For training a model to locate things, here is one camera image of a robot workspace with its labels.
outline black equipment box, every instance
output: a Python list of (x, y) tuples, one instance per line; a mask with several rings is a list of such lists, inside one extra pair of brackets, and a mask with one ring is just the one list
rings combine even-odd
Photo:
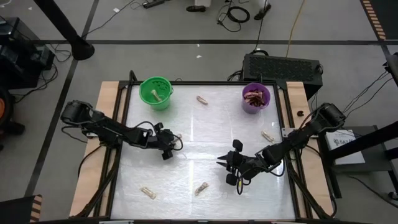
[(304, 83), (305, 94), (310, 99), (322, 87), (322, 66), (318, 60), (272, 57), (246, 54), (243, 60), (244, 81), (288, 81)]
[(0, 20), (0, 83), (10, 89), (34, 88), (43, 70), (50, 70), (54, 54), (17, 17)]

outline purple basket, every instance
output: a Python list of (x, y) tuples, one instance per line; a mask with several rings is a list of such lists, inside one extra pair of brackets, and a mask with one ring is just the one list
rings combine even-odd
[[(264, 106), (253, 106), (253, 105), (250, 105), (249, 103), (247, 103), (247, 102), (244, 100), (244, 97), (243, 97), (243, 96), (244, 96), (248, 91), (250, 91), (250, 90), (255, 90), (255, 89), (264, 92), (264, 94), (263, 94), (263, 96), (262, 96), (262, 97), (264, 98), (264, 102), (265, 102), (265, 105), (264, 105)], [(271, 94), (269, 93), (267, 87), (265, 87), (264, 85), (261, 85), (260, 83), (250, 83), (250, 84), (248, 84), (247, 86), (245, 86), (245, 87), (243, 88), (243, 91), (242, 91), (242, 109), (243, 109), (245, 112), (249, 113), (249, 114), (256, 114), (256, 113), (258, 113), (261, 109), (266, 108), (266, 107), (268, 106), (270, 100), (271, 100)]]

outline white tabletop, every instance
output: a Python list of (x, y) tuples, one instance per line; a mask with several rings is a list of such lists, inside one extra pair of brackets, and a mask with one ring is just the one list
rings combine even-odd
[[(181, 134), (184, 148), (173, 151), (163, 161), (156, 149), (123, 145), (114, 193), (113, 219), (198, 219), (198, 220), (275, 220), (294, 219), (287, 175), (275, 177), (261, 173), (244, 186), (243, 194), (225, 182), (228, 172), (216, 163), (217, 157), (233, 151), (232, 142), (243, 143), (242, 154), (254, 153), (270, 144), (261, 136), (265, 130), (281, 142), (280, 124), (273, 86), (269, 106), (258, 114), (241, 108), (243, 86), (174, 85), (170, 106), (154, 111), (139, 97), (139, 86), (132, 89), (127, 126), (141, 121), (162, 122), (164, 128)], [(208, 105), (196, 100), (204, 98)], [(275, 170), (282, 171), (282, 166)], [(195, 190), (207, 182), (200, 195)], [(140, 191), (147, 187), (154, 200)]]

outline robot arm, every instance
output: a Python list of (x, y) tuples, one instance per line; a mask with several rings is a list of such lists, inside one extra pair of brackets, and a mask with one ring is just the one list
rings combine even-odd
[[(323, 134), (324, 132), (333, 132), (344, 125), (346, 116), (333, 104), (324, 103), (309, 116), (312, 119), (305, 124), (304, 127), (299, 127), (297, 130), (291, 132), (287, 138), (281, 143), (267, 146), (255, 153), (255, 157), (248, 157), (241, 155), (242, 143), (234, 140), (233, 146), (235, 151), (229, 151), (226, 156), (221, 156), (219, 159), (227, 161), (226, 164), (220, 163), (231, 172), (227, 175), (226, 182), (230, 185), (236, 185), (239, 179), (251, 181), (253, 177), (260, 172), (271, 172), (280, 165), (285, 155), (290, 150), (303, 149), (314, 134)], [(299, 176), (293, 169), (290, 161), (287, 161), (288, 174), (303, 192), (304, 197), (310, 202), (314, 208), (315, 213), (320, 218), (330, 218), (319, 206), (316, 200), (311, 196), (305, 185), (299, 179)]]
[(99, 141), (107, 147), (118, 147), (124, 141), (142, 149), (161, 150), (163, 160), (173, 157), (174, 134), (169, 129), (162, 129), (162, 123), (154, 126), (147, 121), (141, 123), (151, 124), (154, 130), (139, 128), (141, 124), (129, 128), (94, 110), (90, 104), (77, 100), (67, 103), (61, 120), (65, 124), (81, 128), (83, 134), (88, 132), (97, 134)]

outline gray floor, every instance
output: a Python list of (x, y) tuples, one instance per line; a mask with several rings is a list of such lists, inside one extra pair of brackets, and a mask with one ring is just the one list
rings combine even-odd
[[(100, 26), (113, 15), (115, 7), (128, 1), (100, 0), (90, 30)], [(216, 25), (215, 18), (222, 1), (213, 1), (205, 13), (187, 13), (192, 1), (169, 1), (152, 9), (127, 7), (102, 29), (88, 39), (94, 40), (253, 40), (259, 22), (250, 20), (242, 31), (229, 33)], [(82, 33), (93, 0), (57, 1), (72, 25)], [(272, 1), (272, 9), (264, 19), (261, 39), (287, 40), (300, 1)], [(255, 4), (245, 4), (253, 15)], [(2, 16), (19, 16), (41, 39), (63, 39), (56, 28), (32, 1), (13, 0), (0, 8)], [(376, 40), (359, 0), (307, 0), (297, 22), (295, 40)], [(68, 100), (96, 104), (101, 82), (127, 80), (130, 70), (138, 79), (160, 75), (170, 80), (226, 80), (241, 68), (244, 54), (254, 46), (248, 44), (169, 44), (169, 45), (95, 45), (96, 53), (89, 60), (78, 62), (70, 86)], [(270, 55), (283, 57), (286, 45), (260, 45)], [(389, 46), (398, 52), (398, 46)], [(324, 85), (318, 94), (318, 104), (332, 102), (344, 108), (364, 87), (382, 72), (384, 54), (375, 45), (293, 45), (289, 57), (315, 59), (325, 68)], [(0, 152), (0, 201), (23, 197), (44, 137), (58, 102), (72, 60), (55, 63), (59, 77), (46, 90), (31, 94), (16, 105), (16, 120), (26, 125), (22, 136), (6, 138), (6, 148)], [(371, 97), (382, 82), (375, 84), (361, 102)], [(383, 127), (396, 120), (398, 104), (393, 96), (398, 90), (389, 82), (366, 106), (352, 113), (348, 126), (373, 125)], [(76, 187), (76, 173), (85, 145), (60, 132), (58, 123), (49, 152), (35, 188), (44, 197), (41, 220), (66, 218)], [(389, 142), (387, 148), (396, 146)], [(387, 174), (372, 173), (359, 176), (376, 190), (393, 190)], [(396, 223), (398, 213), (367, 191), (355, 180), (338, 178), (343, 198), (338, 199), (337, 217), (342, 220), (367, 223)]]

